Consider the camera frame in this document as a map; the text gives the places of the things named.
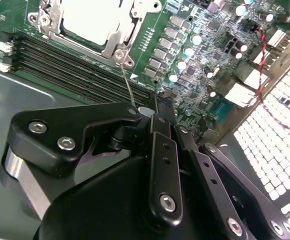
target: connector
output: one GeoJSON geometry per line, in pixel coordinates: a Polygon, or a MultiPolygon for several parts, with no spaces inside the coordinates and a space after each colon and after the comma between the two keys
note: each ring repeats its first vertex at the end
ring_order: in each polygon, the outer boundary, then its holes
{"type": "Polygon", "coordinates": [[[11,69],[12,69],[12,65],[11,64],[0,62],[0,71],[1,72],[8,73],[9,71],[11,71],[11,69]]]}
{"type": "Polygon", "coordinates": [[[13,47],[14,47],[14,45],[10,42],[0,41],[0,50],[3,53],[11,54],[13,52],[13,47]]]}

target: mounting hole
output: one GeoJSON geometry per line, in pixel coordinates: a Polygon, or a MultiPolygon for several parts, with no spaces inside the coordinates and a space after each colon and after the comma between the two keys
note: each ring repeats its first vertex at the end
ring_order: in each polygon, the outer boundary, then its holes
{"type": "Polygon", "coordinates": [[[187,21],[189,21],[190,23],[194,21],[194,17],[193,16],[188,16],[187,21]]]}
{"type": "Polygon", "coordinates": [[[164,143],[163,146],[164,146],[164,148],[167,149],[167,150],[170,149],[170,146],[169,146],[168,144],[166,144],[166,143],[164,143]]]}
{"type": "Polygon", "coordinates": [[[210,181],[215,185],[217,184],[217,181],[214,178],[211,178],[210,181]]]}
{"type": "Polygon", "coordinates": [[[164,163],[166,163],[167,165],[171,164],[171,160],[169,160],[167,157],[163,158],[164,163]]]}
{"type": "Polygon", "coordinates": [[[31,22],[35,23],[35,22],[36,22],[36,17],[35,17],[34,15],[30,15],[30,16],[29,16],[29,20],[30,20],[31,22]]]}

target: white capacitor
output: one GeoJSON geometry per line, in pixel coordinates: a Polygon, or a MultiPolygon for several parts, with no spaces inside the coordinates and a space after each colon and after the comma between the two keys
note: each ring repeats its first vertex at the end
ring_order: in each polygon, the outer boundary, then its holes
{"type": "Polygon", "coordinates": [[[191,58],[194,55],[194,50],[190,47],[184,48],[184,54],[187,58],[191,58]]]}
{"type": "Polygon", "coordinates": [[[168,80],[171,82],[171,83],[176,83],[177,80],[178,80],[178,77],[175,73],[171,73],[168,75],[168,80]]]}
{"type": "Polygon", "coordinates": [[[200,35],[194,34],[193,36],[191,36],[190,41],[194,44],[194,45],[200,45],[202,42],[202,37],[200,35]]]}
{"type": "Polygon", "coordinates": [[[176,63],[176,66],[177,66],[178,70],[184,71],[186,69],[187,65],[186,65],[186,62],[184,62],[184,61],[178,61],[176,63]]]}
{"type": "Polygon", "coordinates": [[[236,8],[235,13],[239,17],[243,16],[246,13],[246,7],[244,5],[239,5],[236,8]]]}

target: capacitor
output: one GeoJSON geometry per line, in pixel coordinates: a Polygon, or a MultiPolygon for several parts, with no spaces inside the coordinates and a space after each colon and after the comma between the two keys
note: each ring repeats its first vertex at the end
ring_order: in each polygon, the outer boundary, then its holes
{"type": "Polygon", "coordinates": [[[242,43],[241,41],[237,41],[235,44],[235,47],[240,50],[241,52],[246,52],[248,47],[246,44],[242,43]]]}
{"type": "Polygon", "coordinates": [[[187,58],[191,58],[193,55],[194,55],[194,50],[191,48],[191,47],[185,47],[184,50],[184,55],[187,57],[187,58]]]}
{"type": "Polygon", "coordinates": [[[244,4],[252,4],[254,0],[242,0],[244,4]]]}
{"type": "Polygon", "coordinates": [[[200,35],[194,34],[190,37],[190,41],[195,45],[200,45],[202,42],[202,37],[200,35]]]}
{"type": "Polygon", "coordinates": [[[243,16],[246,13],[246,7],[244,5],[239,5],[236,8],[235,13],[239,17],[243,16]]]}
{"type": "Polygon", "coordinates": [[[208,95],[211,98],[214,98],[216,96],[216,92],[215,92],[214,88],[212,88],[212,86],[207,86],[206,91],[208,92],[208,95]]]}
{"type": "Polygon", "coordinates": [[[262,11],[258,17],[260,20],[263,20],[266,22],[271,22],[274,19],[274,15],[266,11],[262,11]]]}
{"type": "Polygon", "coordinates": [[[278,17],[277,17],[277,20],[278,20],[280,23],[288,24],[288,23],[290,23],[290,14],[280,14],[280,15],[278,15],[278,17]]]}
{"type": "Polygon", "coordinates": [[[231,51],[230,51],[230,55],[232,55],[233,57],[235,57],[236,59],[241,59],[243,57],[243,54],[238,51],[237,49],[233,48],[231,51]]]}
{"type": "Polygon", "coordinates": [[[179,60],[176,62],[176,66],[177,66],[178,70],[180,70],[182,72],[186,69],[187,64],[186,64],[186,62],[179,60]]]}
{"type": "Polygon", "coordinates": [[[178,81],[178,77],[176,75],[176,73],[172,72],[168,75],[168,80],[171,82],[171,83],[176,83],[178,81]]]}
{"type": "Polygon", "coordinates": [[[205,67],[203,71],[208,79],[212,78],[214,75],[213,71],[209,67],[205,67]]]}

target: screw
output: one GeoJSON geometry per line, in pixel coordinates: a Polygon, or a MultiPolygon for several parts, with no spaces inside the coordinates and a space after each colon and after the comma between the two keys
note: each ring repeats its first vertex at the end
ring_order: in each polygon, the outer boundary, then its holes
{"type": "Polygon", "coordinates": [[[243,230],[242,227],[239,225],[239,223],[234,219],[229,217],[227,219],[227,224],[230,228],[230,230],[235,233],[237,236],[242,236],[243,235],[243,230]]]}
{"type": "Polygon", "coordinates": [[[176,209],[176,204],[174,199],[167,194],[163,194],[159,198],[160,205],[165,209],[167,212],[174,212],[176,209]]]}
{"type": "Polygon", "coordinates": [[[287,222],[283,222],[283,225],[286,228],[287,232],[290,234],[290,225],[287,222]]]}
{"type": "Polygon", "coordinates": [[[122,53],[121,50],[117,50],[117,51],[115,52],[115,58],[116,58],[117,60],[121,60],[123,57],[124,57],[124,54],[122,53]]]}
{"type": "Polygon", "coordinates": [[[57,140],[57,145],[62,150],[71,151],[75,148],[75,141],[68,136],[63,136],[57,140]]]}
{"type": "Polygon", "coordinates": [[[158,117],[158,120],[160,120],[162,123],[165,123],[165,119],[162,118],[161,116],[158,117]]]}
{"type": "Polygon", "coordinates": [[[33,121],[28,125],[28,129],[35,134],[43,134],[47,131],[47,126],[40,121],[33,121]]]}
{"type": "Polygon", "coordinates": [[[129,108],[128,111],[129,111],[130,114],[133,114],[133,115],[137,114],[137,112],[134,109],[132,109],[132,108],[129,108]]]}
{"type": "Polygon", "coordinates": [[[270,224],[274,228],[275,232],[277,232],[279,235],[283,235],[283,229],[274,221],[270,221],[270,224]]]}
{"type": "Polygon", "coordinates": [[[211,153],[213,153],[213,154],[216,153],[215,148],[213,148],[212,146],[207,146],[207,149],[208,149],[211,153]]]}
{"type": "Polygon", "coordinates": [[[184,134],[187,134],[188,133],[188,131],[187,131],[187,129],[185,128],[185,127],[180,127],[180,130],[184,133],[184,134]]]}

